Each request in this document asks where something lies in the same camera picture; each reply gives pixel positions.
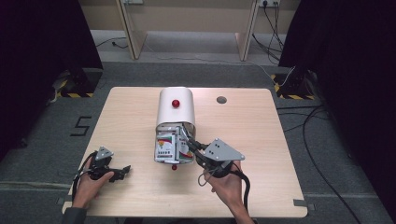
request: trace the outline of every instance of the black cable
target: black cable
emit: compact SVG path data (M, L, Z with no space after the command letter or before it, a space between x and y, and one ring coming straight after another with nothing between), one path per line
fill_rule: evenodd
M271 59L269 58L270 55L271 55L271 57L273 57L273 58L276 59L277 61L280 60L278 57L275 56L275 54L274 54L273 52L270 51L271 48L264 46L264 44L262 44L262 43L256 38L256 36L255 36L254 34L253 34L252 36L253 36L253 38L256 40L256 42L257 42L257 44L259 45L259 47L260 47L264 52L267 53L268 59L270 60L271 63L273 63L273 62L272 62Z
M266 7L264 7L263 9L264 9L265 17L266 17L267 20L270 22L271 29L272 29L272 31L273 31L273 37L275 37L275 39L276 39L279 43L282 43L282 41L280 40L279 36L277 35L277 32L276 32L276 30L275 30L275 28L274 28L274 25L272 24L270 18L268 17L267 10L265 10Z
M312 118L312 115L314 115L314 113L321 108L322 105L316 107L315 109L313 109L311 111L311 113L309 113L308 117L305 119L304 124L303 124L303 139L304 139L304 146L306 149L306 152L308 153L308 156L310 158L310 160L312 161L312 163L314 164L315 168L317 169L318 173L320 174L320 176L323 178L323 180L326 182L326 184L332 189L332 191L335 193L335 195L337 195L337 197L341 200L341 202L344 204L344 206L347 208L347 210L349 211L349 213L355 218L355 220L357 221L357 223L361 223L358 219L358 217L356 216L356 214L353 212L353 210L349 207L349 205L347 204L347 202L343 199L343 197L341 197L341 195L338 193L338 191L332 186L332 184L330 184L329 180L324 176L324 174L320 171L320 169L318 168L317 163L315 162L311 151L308 147L308 144L306 143L306 138L305 138L305 127L306 127L306 123Z
M275 31L276 31L276 36L278 37L277 42L279 44L280 49L283 50L283 42L280 39L279 33L277 31L277 22L279 21L279 12L280 12L279 3L274 2L274 4L275 4Z
M76 193L77 193L77 185L78 185L78 181L79 178L81 177L81 172L84 170L85 164L87 163L87 161L96 153L93 152L91 153L87 159L85 159L85 161L82 163L81 167L79 168L74 180L73 180L73 190L72 190L72 202L74 201L75 197L76 197Z
M108 41L110 41L110 40L114 40L114 39L125 39L125 38L126 38L126 37L114 37L114 38L110 38L110 39L105 40L105 41L103 41L102 43L96 45L96 47L99 47L99 46L105 44L106 42L108 42Z
M113 46L119 47L120 49L128 48L128 45L123 47L123 46L118 45L115 41L113 41L112 44L113 44Z
M260 42L259 40L257 40L257 38L256 38L256 36L255 36L254 34L252 34L252 36L253 36L253 38L256 40L256 42L257 42L257 44L259 45L259 47L265 48L265 49L264 49L265 52L267 52L268 49L269 49L269 50L276 51L276 52L279 52L279 53L282 52L282 51L279 50L279 49L271 49L271 48L266 47L262 42Z
M278 115L303 115L303 116L308 116L307 114L303 114L303 113L294 113L294 112L290 112L290 113L282 113L282 114L278 114ZM313 115L312 117L317 118L317 119L329 119L329 118L323 118L323 117L319 117L316 115Z
M233 163L233 165L238 170L230 171L230 174L237 175L245 181L244 206L248 211L248 193L250 192L250 181L249 181L248 177L244 173L242 173L241 169L239 169L239 167L235 163Z
M278 107L277 110L282 109L303 109L303 108L316 108L321 105L301 105L301 106L287 106L287 107Z

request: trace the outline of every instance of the cable on floor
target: cable on floor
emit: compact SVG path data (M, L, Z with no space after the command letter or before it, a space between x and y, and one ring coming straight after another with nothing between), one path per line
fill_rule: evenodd
M306 123L313 118L313 115L315 115L315 113L317 112L318 109L320 109L322 107L322 105L316 107L315 109L313 109L311 111L311 113L309 113L308 117L305 119L304 124L303 124L303 139L304 139L304 146L306 149L306 152L308 153L308 156L310 158L310 160L312 161L313 165L315 166L315 169L318 171L318 173L320 174L320 176L322 177L322 179L326 182L326 184L332 189L332 191L335 193L335 195L337 195L337 197L340 199L340 201L344 204L344 206L346 207L346 209L349 211L349 213L355 218L357 223L361 223L358 219L358 217L356 216L356 214L353 212L353 210L349 207L349 205L347 204L347 202L343 199L343 197L341 197L341 195L338 193L338 191L332 186L332 184L329 182L329 180L326 178L326 176L321 172L321 170L318 168L317 163L315 162L312 154L311 154L311 150L309 149L309 146L306 142L306 137L305 137L305 128L306 128Z

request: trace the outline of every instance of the metal bracket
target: metal bracket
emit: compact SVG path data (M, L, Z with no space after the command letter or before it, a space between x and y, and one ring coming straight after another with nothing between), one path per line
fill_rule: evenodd
M129 5L143 5L143 0L122 0L125 6Z
M107 148L99 147L99 151L96 154L95 160L99 161L99 160L102 160L104 158L111 157L113 155L114 155L114 153L112 151L108 150Z
M245 156L216 138L206 149L205 157L213 161L243 161Z

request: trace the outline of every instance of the black and yellow hazard tape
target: black and yellow hazard tape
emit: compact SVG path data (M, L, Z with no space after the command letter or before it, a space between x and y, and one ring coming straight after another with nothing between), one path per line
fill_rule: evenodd
M271 75L271 79L274 81L274 88L276 91L276 96L282 99L292 99L292 100L314 100L315 96L311 93L309 86L305 85L303 88L291 88L290 86L284 84L286 74Z
M93 97L93 93L58 92L57 97L70 97L70 98Z
M57 97L84 98L93 97L96 85L101 77L101 72L87 73L88 82L77 86L72 77L67 78L58 89Z

